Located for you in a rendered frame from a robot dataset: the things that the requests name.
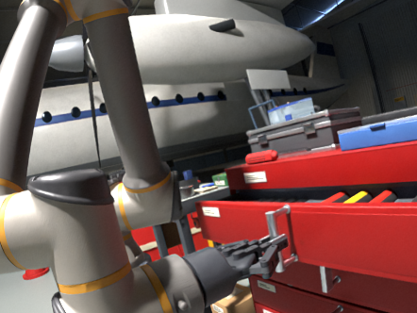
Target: gray toolbox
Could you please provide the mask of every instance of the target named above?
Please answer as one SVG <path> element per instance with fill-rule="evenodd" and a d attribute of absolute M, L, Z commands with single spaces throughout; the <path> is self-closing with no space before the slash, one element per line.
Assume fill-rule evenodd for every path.
<path fill-rule="evenodd" d="M 405 118 L 412 115 L 417 115 L 417 107 L 409 107 L 404 109 L 398 109 L 393 112 L 367 116 L 362 119 L 362 125 L 383 123 L 391 120 Z"/>
<path fill-rule="evenodd" d="M 338 131 L 362 125 L 359 107 L 330 109 L 246 134 L 252 152 L 289 153 L 339 143 Z"/>

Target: hangar wall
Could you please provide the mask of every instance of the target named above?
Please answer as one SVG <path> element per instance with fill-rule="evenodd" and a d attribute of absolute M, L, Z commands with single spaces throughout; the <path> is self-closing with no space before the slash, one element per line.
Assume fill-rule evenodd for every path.
<path fill-rule="evenodd" d="M 385 0 L 329 28 L 349 106 L 362 116 L 417 106 L 416 15 L 416 1 Z"/>

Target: clear plastic container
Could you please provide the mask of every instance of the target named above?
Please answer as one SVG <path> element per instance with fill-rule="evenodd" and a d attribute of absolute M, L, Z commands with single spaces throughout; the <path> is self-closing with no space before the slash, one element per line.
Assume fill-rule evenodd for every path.
<path fill-rule="evenodd" d="M 271 124 L 279 124 L 286 121 L 298 119 L 314 113 L 312 98 L 294 101 L 280 107 L 268 110 Z"/>

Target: airplane window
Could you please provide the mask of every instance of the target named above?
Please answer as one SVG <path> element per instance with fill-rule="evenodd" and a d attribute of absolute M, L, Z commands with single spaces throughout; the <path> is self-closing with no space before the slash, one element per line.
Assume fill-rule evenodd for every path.
<path fill-rule="evenodd" d="M 184 101 L 184 98 L 182 97 L 182 95 L 178 94 L 175 96 L 175 100 L 180 104 Z"/>
<path fill-rule="evenodd" d="M 102 113 L 107 113 L 108 112 L 108 110 L 106 109 L 106 104 L 101 104 L 100 105 L 100 112 L 102 112 Z"/>
<path fill-rule="evenodd" d="M 45 111 L 45 112 L 42 114 L 42 120 L 43 120 L 45 123 L 49 123 L 49 122 L 51 122 L 51 121 L 52 121 L 52 115 L 51 115 L 51 113 L 49 113 L 48 111 Z"/>
<path fill-rule="evenodd" d="M 160 104 L 160 100 L 157 97 L 152 98 L 152 104 L 157 107 Z"/>
<path fill-rule="evenodd" d="M 225 94 L 222 91 L 217 92 L 217 96 L 220 100 L 225 100 Z"/>
<path fill-rule="evenodd" d="M 73 107 L 73 109 L 71 110 L 71 115 L 74 118 L 78 118 L 81 115 L 81 110 L 78 107 Z"/>

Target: floor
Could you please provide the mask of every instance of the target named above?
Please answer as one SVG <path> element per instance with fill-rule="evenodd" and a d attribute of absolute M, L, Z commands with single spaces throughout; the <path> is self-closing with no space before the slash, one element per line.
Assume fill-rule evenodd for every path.
<path fill-rule="evenodd" d="M 0 274 L 0 312 L 52 313 L 51 299 L 58 291 L 52 273 L 28 281 L 24 273 Z"/>

